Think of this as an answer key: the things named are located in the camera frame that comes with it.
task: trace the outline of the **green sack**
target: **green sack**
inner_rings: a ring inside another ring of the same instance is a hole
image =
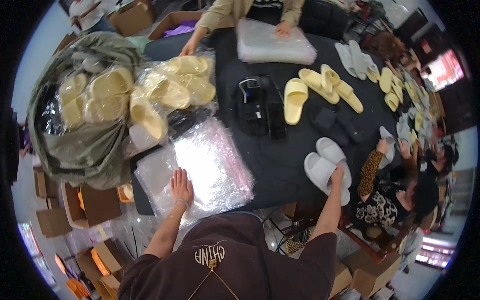
[[[39,126],[37,108],[42,101],[44,86],[55,77],[57,67],[70,60],[74,47],[93,49],[114,58],[115,64],[134,71],[144,62],[135,45],[115,33],[95,32],[72,42],[55,54],[37,80],[28,105],[28,128],[35,152],[43,170],[55,181],[72,186],[88,184],[94,189],[106,190],[131,180],[130,162],[124,160],[121,142],[126,130],[126,117],[102,122],[95,126],[80,126],[64,135],[44,132]]]

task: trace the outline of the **dark hair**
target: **dark hair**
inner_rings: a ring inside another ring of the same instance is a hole
[[[435,178],[427,174],[419,174],[413,195],[416,224],[421,223],[423,218],[428,216],[438,205],[438,197],[438,185]]]
[[[452,146],[444,145],[445,151],[445,165],[442,171],[440,171],[440,175],[445,176],[452,171],[453,165],[456,164],[458,161],[458,150],[455,148],[453,150]]]

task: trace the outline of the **bracelet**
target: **bracelet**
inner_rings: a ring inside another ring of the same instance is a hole
[[[184,199],[177,199],[175,200],[175,204],[177,204],[177,202],[180,201],[182,202],[183,204],[185,204],[185,209],[189,209],[190,208],[190,205],[188,205],[187,201],[185,201]]]
[[[175,221],[177,221],[179,224],[181,224],[180,221],[178,221],[173,215],[168,215],[168,216],[174,219]]]

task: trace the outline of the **necklace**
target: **necklace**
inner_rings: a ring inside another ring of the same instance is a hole
[[[218,274],[215,272],[214,268],[216,268],[218,265],[217,261],[216,261],[216,258],[214,259],[211,259],[208,261],[208,267],[210,268],[210,272],[208,272],[207,276],[205,276],[205,278],[202,280],[202,282],[197,286],[197,288],[195,289],[195,291],[193,291],[193,293],[190,295],[190,297],[188,298],[188,300],[190,300],[194,295],[195,293],[198,291],[198,289],[200,288],[200,286],[205,282],[205,280],[210,276],[210,274],[215,274],[218,279],[220,279],[220,281],[223,283],[223,285],[228,289],[228,291],[235,297],[236,300],[240,300],[237,295],[235,295],[235,293],[230,289],[230,287],[225,283],[225,281],[223,281],[222,278],[220,278],[220,276],[218,276]]]

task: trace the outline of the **leopard print sleeve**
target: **leopard print sleeve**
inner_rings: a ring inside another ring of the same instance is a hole
[[[367,161],[363,164],[360,173],[360,184],[357,188],[357,192],[360,197],[369,195],[373,191],[373,181],[377,174],[378,165],[384,157],[384,154],[376,149],[370,152]]]

